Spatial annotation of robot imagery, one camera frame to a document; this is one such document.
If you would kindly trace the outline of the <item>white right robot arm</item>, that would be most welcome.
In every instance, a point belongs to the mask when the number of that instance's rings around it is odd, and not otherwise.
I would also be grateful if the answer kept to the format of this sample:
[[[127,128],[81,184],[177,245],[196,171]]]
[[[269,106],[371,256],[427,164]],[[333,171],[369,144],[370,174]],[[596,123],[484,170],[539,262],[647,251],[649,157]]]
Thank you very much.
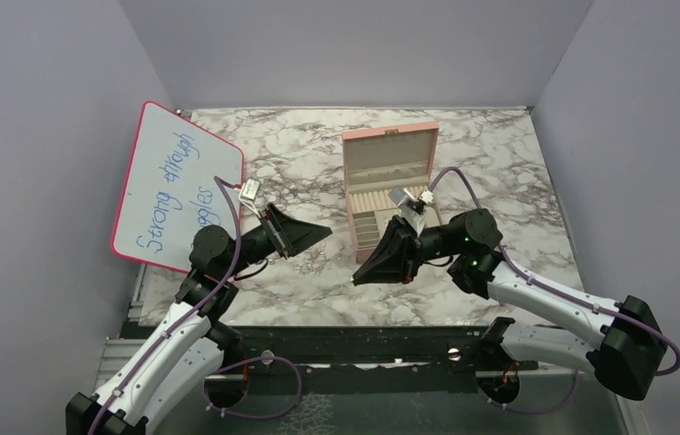
[[[422,232],[395,216],[373,253],[354,272],[353,283],[409,284],[424,263],[450,256],[447,273],[464,293],[514,305],[551,323],[543,327],[496,320],[478,347],[486,366],[552,363],[592,373],[611,392],[643,400],[661,373],[668,349],[648,304],[634,296],[618,302],[582,294],[537,278],[504,257],[501,239],[485,208]]]

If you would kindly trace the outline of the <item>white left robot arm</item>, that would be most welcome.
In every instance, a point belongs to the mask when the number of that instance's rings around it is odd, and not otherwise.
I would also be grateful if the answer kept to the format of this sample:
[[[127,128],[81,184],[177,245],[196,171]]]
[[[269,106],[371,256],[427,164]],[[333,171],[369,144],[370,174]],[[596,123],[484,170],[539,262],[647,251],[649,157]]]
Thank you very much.
[[[259,225],[231,236],[218,225],[192,241],[190,271],[160,325],[96,392],[74,395],[65,408],[68,434],[149,434],[190,389],[215,372],[238,370],[247,387],[250,363],[241,335],[221,316],[235,299],[236,274],[272,254],[296,256],[328,238],[330,227],[294,219],[269,203]]]

